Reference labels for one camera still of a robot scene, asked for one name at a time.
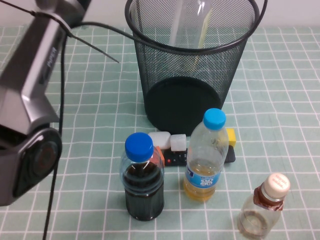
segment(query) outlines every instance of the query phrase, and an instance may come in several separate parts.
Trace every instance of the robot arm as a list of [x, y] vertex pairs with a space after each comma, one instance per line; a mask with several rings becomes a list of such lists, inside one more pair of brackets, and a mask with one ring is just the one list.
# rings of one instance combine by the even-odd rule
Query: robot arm
[[45, 91], [66, 37], [61, 22], [81, 22], [90, 2], [36, 0], [44, 14], [36, 14], [0, 76], [0, 206], [21, 197], [59, 161], [61, 136], [50, 128], [59, 118]]

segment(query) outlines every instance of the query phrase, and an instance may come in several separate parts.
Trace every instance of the yellow block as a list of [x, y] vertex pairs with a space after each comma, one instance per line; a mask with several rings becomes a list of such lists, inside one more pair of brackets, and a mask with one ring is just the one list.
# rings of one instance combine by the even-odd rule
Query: yellow block
[[227, 128], [226, 131], [228, 132], [229, 145], [235, 147], [237, 142], [235, 130], [233, 128]]

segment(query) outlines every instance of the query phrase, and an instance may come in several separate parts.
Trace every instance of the dark liquid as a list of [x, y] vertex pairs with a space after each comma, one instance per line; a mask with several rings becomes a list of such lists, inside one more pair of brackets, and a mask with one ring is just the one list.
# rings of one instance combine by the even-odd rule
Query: dark liquid
[[151, 162], [135, 163], [127, 168], [123, 180], [129, 214], [140, 221], [155, 219], [165, 203], [164, 179], [160, 168]]

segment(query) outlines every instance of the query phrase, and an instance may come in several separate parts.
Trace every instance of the plastic bottle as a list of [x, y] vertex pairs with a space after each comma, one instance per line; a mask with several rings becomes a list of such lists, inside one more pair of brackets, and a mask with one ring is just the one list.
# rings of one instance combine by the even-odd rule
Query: plastic bottle
[[271, 174], [245, 201], [237, 222], [240, 232], [252, 239], [265, 238], [281, 216], [289, 189], [285, 175]]
[[225, 113], [211, 108], [191, 134], [183, 184], [191, 199], [207, 201], [216, 190], [229, 148], [225, 123]]
[[164, 208], [164, 164], [151, 137], [143, 132], [130, 135], [120, 165], [126, 208], [140, 221], [155, 219]]
[[177, 0], [169, 45], [202, 49], [212, 10], [212, 0]]

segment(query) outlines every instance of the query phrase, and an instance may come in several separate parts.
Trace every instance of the table surface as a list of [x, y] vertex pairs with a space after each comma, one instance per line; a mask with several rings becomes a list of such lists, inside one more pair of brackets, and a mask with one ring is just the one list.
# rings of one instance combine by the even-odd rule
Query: table surface
[[[2, 68], [24, 30], [0, 28]], [[118, 173], [126, 137], [155, 130], [144, 112], [135, 47], [100, 28], [75, 33], [121, 64], [68, 41], [63, 154], [47, 239], [240, 240], [236, 217], [245, 199], [281, 172], [291, 190], [267, 239], [320, 240], [320, 27], [256, 30], [223, 106], [237, 136], [236, 162], [224, 166], [205, 204], [183, 192], [184, 167], [166, 168], [164, 210], [150, 222], [129, 216]], [[56, 110], [59, 91], [57, 63], [47, 89]], [[0, 240], [42, 239], [51, 180], [0, 207]]]

